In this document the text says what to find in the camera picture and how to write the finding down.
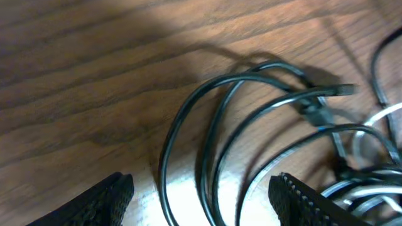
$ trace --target cable end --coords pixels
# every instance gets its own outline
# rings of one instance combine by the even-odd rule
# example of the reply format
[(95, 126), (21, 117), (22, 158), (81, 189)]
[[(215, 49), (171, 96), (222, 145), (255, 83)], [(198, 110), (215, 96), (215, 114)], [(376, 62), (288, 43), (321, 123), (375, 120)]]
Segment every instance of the cable end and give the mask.
[(335, 89), (335, 95), (352, 95), (355, 94), (357, 90), (357, 86), (354, 84), (342, 84), (338, 85)]

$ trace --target cable bundle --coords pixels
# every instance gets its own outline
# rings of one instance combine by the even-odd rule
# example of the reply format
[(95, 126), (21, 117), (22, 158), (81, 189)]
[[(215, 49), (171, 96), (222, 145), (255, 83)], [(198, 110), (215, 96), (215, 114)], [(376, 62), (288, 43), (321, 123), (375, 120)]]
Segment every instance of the cable bundle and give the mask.
[[(335, 169), (337, 182), (324, 190), (322, 192), (322, 195), (331, 199), (333, 202), (358, 217), (363, 217), (368, 210), (382, 203), (388, 203), (395, 212), (398, 212), (401, 215), (395, 215), (391, 220), (388, 220), (385, 225), (389, 225), (387, 223), (390, 222), (395, 223), (398, 220), (400, 220), (400, 224), (402, 225), (402, 208), (392, 196), (396, 195), (397, 197), (402, 197), (402, 157), (401, 153), (396, 147), (396, 129), (394, 119), (390, 116), (391, 112), (402, 108), (402, 104), (388, 107), (388, 100), (378, 84), (375, 68), (376, 61), (378, 60), (379, 54), (384, 49), (384, 47), (400, 35), (402, 35), (402, 28), (400, 28), (390, 37), (385, 39), (376, 50), (372, 58), (371, 85), (373, 87), (374, 93), (378, 97), (379, 105), (384, 110), (370, 118), (365, 124), (335, 125), (334, 117), (327, 107), (325, 101), (325, 97), (353, 94), (355, 90), (353, 85), (343, 84), (316, 87), (314, 86), (312, 81), (307, 79), (303, 71), (285, 62), (264, 62), (256, 67), (250, 68), (246, 72), (223, 75), (201, 85), (187, 98), (187, 100), (178, 111), (166, 136), (165, 144), (161, 152), (160, 165), (158, 170), (158, 190), (163, 213), (169, 225), (178, 225), (173, 216), (173, 213), (171, 212), (166, 193), (166, 171), (169, 155), (171, 153), (171, 149), (173, 147), (173, 143), (176, 139), (180, 126), (190, 112), (191, 108), (201, 97), (203, 97), (210, 90), (222, 85), (226, 85), (228, 83), (233, 83), (233, 85), (230, 87), (225, 97), (220, 102), (218, 109), (216, 110), (215, 115), (212, 119), (212, 122), (210, 123), (203, 148), (202, 163), (199, 169), (200, 177), (197, 178), (197, 184), (199, 185), (198, 197), (200, 199), (205, 215), (211, 225), (225, 225), (220, 214), (217, 196), (219, 177), (231, 146), (251, 123), (258, 120), (261, 116), (285, 104), (292, 104), (299, 114), (301, 114), (311, 125), (318, 128), (318, 132), (304, 137), (303, 139), (284, 148), (270, 160), (265, 162), (262, 167), (257, 170), (256, 174), (254, 174), (251, 179), (246, 182), (239, 195), (236, 212), (236, 225), (240, 224), (242, 204), (246, 199), (247, 191), (249, 190), (251, 184), (257, 183), (264, 175), (266, 175), (269, 170), (277, 165), (282, 159), (297, 151), (298, 148), (323, 136), (330, 136), (336, 150), (335, 157), (337, 158), (338, 165)], [(269, 70), (273, 68), (280, 68), (282, 70), (290, 72), (292, 75), (298, 78), (298, 80), (305, 86), (305, 89), (298, 90), (278, 79), (267, 77), (259, 73), (263, 70)], [(224, 144), (221, 153), (217, 158), (217, 162), (215, 164), (216, 167), (212, 170), (212, 182), (209, 185), (207, 183), (207, 163), (212, 152), (215, 138), (217, 137), (219, 122), (222, 120), (223, 113), (226, 110), (232, 97), (235, 95), (237, 90), (244, 82), (264, 83), (266, 85), (274, 86), (287, 94), (271, 100), (263, 104), (261, 107), (258, 107), (238, 125), (234, 132), (229, 136), (228, 140)], [(384, 116), (387, 117), (389, 139), (385, 138), (380, 132), (370, 127), (375, 121)], [(358, 131), (355, 136), (355, 145), (353, 145), (353, 153), (355, 154), (357, 159), (360, 158), (360, 150), (358, 148), (359, 138), (364, 133), (368, 133), (374, 136), (384, 145), (389, 154), (389, 157), (392, 160), (392, 164), (373, 166), (370, 168), (364, 168), (362, 170), (355, 170), (349, 167), (347, 165), (345, 147), (342, 144), (342, 141), (338, 134), (339, 132), (343, 131)], [(210, 188), (210, 200), (207, 195), (207, 188)]]

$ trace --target wooden table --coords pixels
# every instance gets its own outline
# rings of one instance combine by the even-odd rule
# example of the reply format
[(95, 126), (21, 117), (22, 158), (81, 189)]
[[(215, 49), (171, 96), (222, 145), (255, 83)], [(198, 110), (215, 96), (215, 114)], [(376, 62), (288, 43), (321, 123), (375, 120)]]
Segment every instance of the wooden table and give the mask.
[[(122, 171), (133, 175), (136, 189), (124, 225), (166, 225), (155, 186), (159, 154), (196, 87), (281, 58), (318, 83), (358, 84), (358, 94), (329, 102), (361, 120), (376, 109), (366, 81), (369, 58), (402, 25), (401, 13), (399, 1), (374, 0), (0, 0), (0, 224), (25, 225)], [(401, 101), (401, 43), (380, 63), (392, 102)], [(180, 225), (207, 225), (193, 166), (224, 91), (196, 105), (171, 157), (168, 196)], [(280, 95), (245, 85), (221, 125), (218, 149), (248, 113)], [(236, 142), (220, 183), (228, 225), (245, 173), (313, 131), (282, 107)], [(331, 152), (329, 140), (321, 139), (271, 174), (287, 171), (318, 187), (330, 178)], [(268, 180), (246, 201), (243, 225), (278, 223)]]

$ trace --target brown wooden tabletop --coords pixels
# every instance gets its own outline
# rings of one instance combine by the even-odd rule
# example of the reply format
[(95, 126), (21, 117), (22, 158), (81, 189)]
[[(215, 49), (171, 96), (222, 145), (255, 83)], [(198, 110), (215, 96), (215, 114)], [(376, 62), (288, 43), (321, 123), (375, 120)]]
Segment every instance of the brown wooden tabletop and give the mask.
[[(329, 98), (359, 121), (373, 110), (367, 68), (375, 46), (402, 25), (400, 1), (375, 0), (0, 0), (0, 224), (25, 225), (115, 171), (135, 194), (124, 225), (166, 225), (155, 178), (161, 147), (185, 98), (210, 78), (281, 58), (317, 83), (356, 83)], [(402, 41), (381, 57), (382, 85), (401, 101)], [(286, 82), (295, 79), (272, 73)], [(224, 89), (185, 121), (171, 156), (168, 196), (180, 225), (207, 225), (193, 169)], [(253, 109), (282, 95), (250, 83), (231, 103), (218, 149)], [(236, 142), (219, 201), (234, 224), (247, 172), (315, 129), (291, 107), (254, 123)], [(292, 173), (319, 187), (331, 178), (332, 147), (321, 139), (269, 174)], [(269, 175), (245, 202), (243, 225), (276, 225)]]

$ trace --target curved black cable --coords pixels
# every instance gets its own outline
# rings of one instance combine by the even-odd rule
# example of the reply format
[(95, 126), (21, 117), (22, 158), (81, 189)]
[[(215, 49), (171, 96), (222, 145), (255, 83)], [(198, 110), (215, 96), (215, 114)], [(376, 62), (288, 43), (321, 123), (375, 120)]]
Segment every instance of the curved black cable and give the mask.
[(240, 125), (235, 129), (235, 131), (229, 136), (225, 146), (222, 148), (221, 153), (217, 159), (217, 166), (214, 168), (213, 176), (212, 176), (212, 209), (214, 211), (214, 216), (218, 218), (222, 218), (219, 212), (219, 202), (218, 202), (218, 184), (219, 184), (219, 176), (220, 172), (223, 169), (224, 161), (227, 157), (227, 154), (234, 143), (234, 141), (241, 135), (241, 133), (247, 128), (248, 125), (253, 123), (255, 120), (260, 118), (261, 116), (271, 112), (272, 110), (292, 102), (299, 101), (300, 99), (308, 99), (310, 97), (317, 96), (335, 96), (335, 95), (350, 95), (353, 94), (354, 86), (353, 85), (332, 85), (328, 87), (316, 87), (312, 89), (308, 89), (301, 92), (296, 92), (293, 94), (288, 94), (282, 97), (278, 97), (274, 99), (258, 109), (254, 110), (250, 113), (246, 119), (244, 119)]
[[(267, 70), (271, 68), (282, 68), (285, 69), (292, 74), (296, 75), (296, 77), (300, 80), (300, 82), (308, 88), (313, 87), (313, 84), (305, 74), (297, 67), (293, 65), (289, 65), (285, 62), (263, 62), (260, 63), (259, 65), (256, 65), (255, 67), (252, 67), (248, 70), (248, 72), (260, 72), (262, 70)], [(204, 148), (202, 151), (202, 156), (201, 156), (201, 167), (200, 167), (200, 179), (199, 179), (199, 188), (198, 188), (198, 198), (200, 199), (201, 206), (205, 212), (205, 215), (211, 224), (211, 226), (216, 226), (217, 223), (215, 222), (214, 216), (212, 214), (211, 207), (209, 206), (208, 203), (208, 196), (206, 192), (206, 187), (208, 186), (207, 184), (207, 165), (208, 165), (208, 160), (209, 160), (209, 155), (211, 152), (211, 149), (214, 145), (215, 142), (215, 137), (217, 135), (217, 128), (219, 125), (220, 120), (222, 119), (222, 116), (224, 115), (224, 111), (227, 108), (227, 105), (233, 98), (234, 94), (237, 92), (237, 90), (241, 87), (241, 85), (244, 83), (244, 81), (236, 82), (234, 85), (230, 87), (230, 89), (227, 91), (225, 97), (222, 99), (220, 102), (214, 117), (212, 118), (212, 121), (210, 123), (210, 126), (208, 128), (207, 132), (207, 137), (205, 138), (205, 144)], [(220, 225), (223, 224), (222, 217), (219, 215), (217, 216), (218, 221)]]
[(262, 165), (262, 167), (260, 167), (257, 170), (257, 172), (251, 177), (250, 180), (247, 181), (246, 185), (243, 187), (243, 189), (241, 190), (241, 193), (239, 195), (239, 203), (237, 204), (238, 208), (236, 211), (236, 225), (240, 224), (241, 209), (242, 209), (244, 200), (246, 198), (248, 189), (251, 186), (252, 182), (256, 181), (257, 177), (260, 176), (260, 174), (262, 172), (267, 173), (276, 164), (278, 164), (282, 159), (284, 159), (285, 157), (288, 157), (289, 155), (296, 152), (298, 148), (300, 148), (318, 138), (321, 138), (322, 136), (328, 135), (332, 132), (342, 132), (342, 131), (364, 131), (368, 134), (375, 136), (388, 150), (389, 154), (391, 155), (391, 159), (395, 162), (395, 164), (397, 164), (397, 165), (402, 164), (401, 156), (399, 155), (399, 152), (396, 149), (396, 146), (391, 141), (388, 141), (383, 135), (381, 135), (381, 133), (379, 133), (377, 130), (375, 130), (371, 127), (363, 126), (360, 124), (343, 124), (343, 125), (334, 126), (332, 128), (327, 128), (327, 129), (315, 132), (307, 137), (304, 137), (303, 139), (300, 139), (300, 140), (294, 142), (293, 144), (287, 146), (282, 151), (280, 151), (279, 153), (274, 155), (267, 162), (265, 162)]
[[(399, 38), (402, 35), (402, 27), (400, 27), (398, 30), (394, 31), (391, 35), (389, 35), (385, 40), (383, 40), (380, 45), (377, 47), (376, 51), (374, 52), (371, 62), (370, 62), (370, 73), (371, 73), (371, 79), (370, 79), (370, 84), (372, 87), (372, 91), (374, 92), (375, 96), (377, 97), (378, 104), (382, 109), (387, 108), (388, 106), (388, 98), (386, 97), (384, 90), (381, 88), (378, 78), (376, 75), (376, 65), (377, 61), (379, 59), (379, 56), (381, 52), (394, 40)], [(386, 116), (386, 125), (387, 125), (387, 130), (388, 130), (388, 137), (393, 142), (396, 144), (396, 126), (395, 126), (395, 120), (393, 118), (392, 114), (388, 114)]]
[(215, 79), (209, 80), (208, 82), (201, 85), (196, 91), (194, 91), (184, 102), (180, 110), (178, 111), (175, 119), (173, 120), (170, 130), (166, 135), (165, 143), (163, 145), (163, 149), (160, 156), (160, 163), (158, 168), (158, 192), (160, 196), (160, 202), (163, 214), (169, 225), (178, 225), (177, 221), (175, 220), (173, 213), (171, 212), (167, 192), (166, 192), (166, 171), (168, 166), (169, 155), (171, 149), (173, 147), (173, 143), (177, 136), (178, 130), (183, 123), (184, 119), (190, 112), (191, 108), (194, 104), (198, 101), (199, 98), (204, 96), (208, 91), (219, 87), (221, 85), (225, 85), (231, 82), (238, 82), (238, 81), (255, 81), (255, 82), (262, 82), (266, 84), (273, 85), (278, 87), (279, 89), (284, 90), (285, 92), (292, 92), (294, 88), (291, 86), (275, 79), (269, 77), (263, 77), (258, 73), (241, 73), (235, 75), (224, 75), (217, 77)]

